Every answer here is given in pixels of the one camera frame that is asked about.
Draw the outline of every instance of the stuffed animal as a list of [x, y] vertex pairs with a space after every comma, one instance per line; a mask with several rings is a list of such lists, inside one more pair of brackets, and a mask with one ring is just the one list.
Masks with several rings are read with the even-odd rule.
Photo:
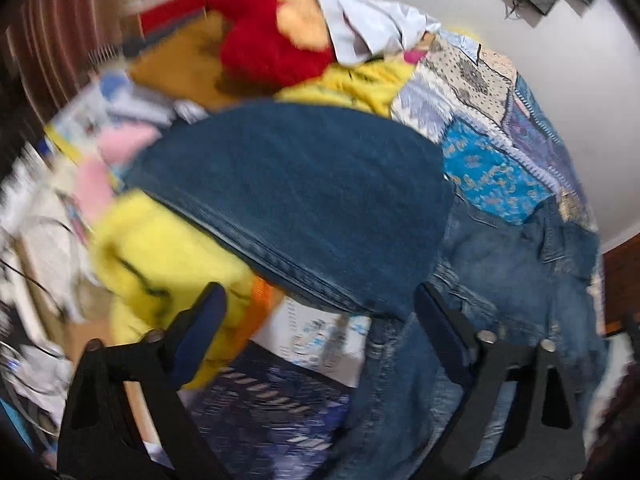
[[232, 22], [220, 49], [231, 72], [276, 88], [322, 75], [335, 61], [316, 0], [208, 0]]

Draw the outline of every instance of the blue patterned fabric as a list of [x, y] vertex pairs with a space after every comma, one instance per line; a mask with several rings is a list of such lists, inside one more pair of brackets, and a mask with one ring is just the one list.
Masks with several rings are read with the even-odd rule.
[[391, 108], [391, 117], [414, 128], [431, 142], [439, 144], [447, 124], [453, 119], [452, 106], [445, 96], [439, 94], [420, 77], [420, 70], [427, 69], [418, 65], [414, 76], [396, 97]]
[[537, 167], [547, 170], [585, 205], [584, 191], [575, 174], [569, 152], [520, 75], [514, 92], [529, 111], [529, 117], [515, 103], [514, 95], [510, 93], [507, 112], [502, 121], [505, 133], [511, 137], [514, 147], [525, 153]]
[[445, 172], [480, 209], [522, 224], [551, 192], [489, 139], [455, 119], [442, 140]]
[[350, 391], [249, 342], [190, 412], [233, 478], [303, 480], [327, 458]]

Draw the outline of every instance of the curtain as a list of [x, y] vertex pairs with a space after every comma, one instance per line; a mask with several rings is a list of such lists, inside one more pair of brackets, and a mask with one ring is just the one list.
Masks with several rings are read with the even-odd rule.
[[86, 82], [88, 54], [119, 44], [121, 9], [137, 0], [25, 0], [6, 41], [25, 94], [46, 123]]

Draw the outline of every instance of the jeans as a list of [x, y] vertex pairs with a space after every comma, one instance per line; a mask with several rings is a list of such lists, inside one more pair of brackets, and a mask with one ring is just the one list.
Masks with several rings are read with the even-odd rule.
[[[360, 382], [314, 477], [406, 480], [460, 403], [413, 310], [428, 277], [477, 328], [515, 342], [553, 338], [574, 370], [590, 372], [575, 375], [587, 396], [602, 374], [580, 277], [593, 267], [588, 237], [554, 223], [552, 202], [531, 222], [506, 224], [442, 175], [440, 147], [398, 123], [258, 102], [175, 125], [126, 178], [274, 284], [371, 316]], [[512, 395], [507, 385], [478, 460], [490, 457]]]
[[[606, 343], [596, 333], [593, 298], [586, 290], [598, 236], [563, 222], [553, 197], [515, 226], [475, 208], [459, 190], [455, 193], [430, 282], [476, 330], [491, 330], [516, 344], [554, 341], [583, 422], [607, 359]], [[460, 387], [443, 370], [437, 380], [437, 390], [458, 390], [455, 398], [462, 398]], [[514, 383], [503, 385], [476, 464], [494, 452], [514, 393]], [[438, 428], [451, 414], [452, 403], [433, 407]]]

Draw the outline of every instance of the wooden furniture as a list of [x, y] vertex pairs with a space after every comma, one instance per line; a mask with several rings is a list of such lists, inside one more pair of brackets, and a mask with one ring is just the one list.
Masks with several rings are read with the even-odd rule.
[[604, 273], [607, 334], [613, 334], [629, 309], [640, 322], [640, 234], [604, 255]]

